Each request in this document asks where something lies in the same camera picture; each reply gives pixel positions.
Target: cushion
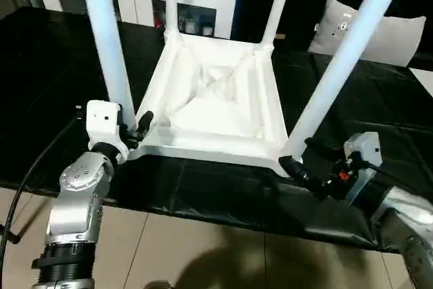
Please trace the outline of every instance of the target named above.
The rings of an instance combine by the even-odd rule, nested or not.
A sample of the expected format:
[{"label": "cushion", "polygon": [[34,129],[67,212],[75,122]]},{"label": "cushion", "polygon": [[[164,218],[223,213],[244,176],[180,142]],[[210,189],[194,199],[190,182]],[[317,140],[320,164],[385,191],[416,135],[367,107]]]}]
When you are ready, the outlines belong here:
[{"label": "cushion", "polygon": [[[325,15],[311,41],[309,52],[333,55],[358,17],[357,10],[327,0]],[[383,17],[361,59],[407,66],[421,41],[426,17]]]}]

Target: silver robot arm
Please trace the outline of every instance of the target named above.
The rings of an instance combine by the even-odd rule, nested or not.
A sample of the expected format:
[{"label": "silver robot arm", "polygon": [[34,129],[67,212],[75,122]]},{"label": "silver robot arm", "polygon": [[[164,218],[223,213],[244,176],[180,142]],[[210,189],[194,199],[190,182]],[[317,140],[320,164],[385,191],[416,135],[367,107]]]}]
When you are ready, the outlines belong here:
[{"label": "silver robot arm", "polygon": [[319,200],[331,196],[363,211],[382,241],[399,249],[415,287],[433,288],[433,206],[421,196],[373,179],[382,164],[378,134],[356,134],[341,150],[307,143],[324,157],[339,157],[329,180],[322,182],[292,157],[281,157],[288,174]]},{"label": "silver robot arm", "polygon": [[134,133],[119,121],[118,104],[90,101],[86,129],[89,151],[60,176],[60,194],[53,201],[45,249],[32,268],[39,269],[33,289],[93,289],[93,263],[99,237],[102,204],[117,164],[126,162],[152,120],[145,114]]},{"label": "silver robot arm", "polygon": [[433,206],[393,187],[372,217],[384,240],[400,248],[417,289],[433,288]]}]

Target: black cable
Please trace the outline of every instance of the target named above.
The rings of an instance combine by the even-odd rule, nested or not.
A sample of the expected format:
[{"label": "black cable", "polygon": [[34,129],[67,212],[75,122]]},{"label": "black cable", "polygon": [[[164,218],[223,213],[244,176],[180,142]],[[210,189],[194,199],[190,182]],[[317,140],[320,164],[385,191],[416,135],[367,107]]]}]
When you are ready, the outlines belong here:
[{"label": "black cable", "polygon": [[[415,189],[414,187],[408,185],[408,184],[407,184],[405,181],[403,181],[403,179],[401,179],[400,177],[398,177],[398,176],[396,176],[396,175],[394,175],[394,174],[392,174],[392,173],[389,173],[389,172],[385,171],[384,169],[381,169],[379,166],[376,166],[376,165],[374,165],[374,164],[372,164],[372,163],[370,163],[370,162],[366,162],[366,163],[367,163],[367,166],[368,166],[369,168],[375,170],[375,171],[378,172],[379,174],[383,174],[383,175],[387,176],[389,179],[393,179],[393,180],[397,181],[397,182],[399,183],[399,185],[398,185],[399,187],[405,187],[405,188],[406,188],[406,189],[404,189],[404,190],[407,190],[408,192],[411,192],[412,194],[415,194],[415,195],[417,195],[417,196],[422,196],[422,197],[424,197],[423,194],[421,194],[421,193],[420,193],[417,189]],[[394,186],[394,185],[395,185],[395,184],[392,184],[391,182],[384,182],[383,180],[381,180],[381,181],[382,181],[382,183],[386,183],[386,184],[391,185],[391,186]]]},{"label": "black cable", "polygon": [[397,181],[399,183],[405,184],[405,182],[403,181],[403,179],[401,179],[400,177],[398,177],[398,176],[396,176],[394,174],[391,174],[391,173],[389,173],[389,172],[381,169],[379,166],[376,166],[375,164],[372,164],[370,162],[367,162],[367,163],[368,163],[368,167],[371,168],[371,169],[374,169],[376,172],[378,172],[380,174],[383,174],[383,175],[389,177],[390,179],[393,179],[393,180],[395,180],[395,181]]},{"label": "black cable", "polygon": [[3,236],[1,237],[0,242],[0,289],[3,287],[3,264],[5,260],[5,251],[6,251],[6,244],[7,244],[7,235],[10,232],[12,220],[14,218],[15,210],[18,205],[18,201],[20,199],[21,193],[24,189],[24,186],[26,185],[27,180],[29,179],[30,175],[38,165],[38,163],[41,161],[41,159],[46,155],[46,153],[51,149],[51,147],[54,146],[54,144],[62,137],[63,134],[67,132],[67,130],[75,123],[76,117],[74,117],[55,137],[54,139],[48,144],[48,146],[37,156],[36,160],[33,162],[32,166],[28,169],[27,173],[25,174],[24,178],[21,180],[20,185],[18,186],[18,189],[15,192],[14,199],[12,200],[12,203],[9,208],[9,212],[7,213],[7,219],[5,222],[5,228],[3,232]]}]

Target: tile floor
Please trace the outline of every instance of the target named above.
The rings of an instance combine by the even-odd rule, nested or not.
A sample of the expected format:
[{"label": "tile floor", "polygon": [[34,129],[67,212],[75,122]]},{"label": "tile floor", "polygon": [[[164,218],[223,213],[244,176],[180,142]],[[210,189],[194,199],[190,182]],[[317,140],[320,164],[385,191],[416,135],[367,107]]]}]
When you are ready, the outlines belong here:
[{"label": "tile floor", "polygon": [[[0,189],[0,223],[13,192]],[[23,194],[8,245],[4,288],[30,288],[44,247],[50,200]],[[96,288],[413,289],[403,260],[381,254],[199,221],[104,207],[94,269]]]}]

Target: black table cover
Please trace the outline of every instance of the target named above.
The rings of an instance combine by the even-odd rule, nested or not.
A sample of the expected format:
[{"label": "black table cover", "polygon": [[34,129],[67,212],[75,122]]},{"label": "black table cover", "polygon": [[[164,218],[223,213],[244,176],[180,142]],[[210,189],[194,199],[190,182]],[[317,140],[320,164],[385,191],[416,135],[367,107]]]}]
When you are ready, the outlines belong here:
[{"label": "black table cover", "polygon": [[[164,47],[162,31],[127,23],[119,29],[137,109]],[[84,16],[19,9],[0,21],[0,47],[0,186],[15,188],[40,151],[73,118],[75,106],[107,99],[107,94]],[[330,58],[274,51],[272,60],[289,133]],[[397,185],[432,200],[432,106],[433,99],[407,68],[361,61],[316,137],[336,147],[353,133],[378,131],[382,167],[405,180]],[[83,122],[74,123],[42,159],[26,190],[56,195],[60,173],[86,150],[87,141]],[[304,162],[327,177],[329,162],[310,150]],[[107,203],[367,249],[395,249],[381,242],[357,209],[332,199],[316,202],[292,181],[251,166],[145,156],[119,166]]]}]

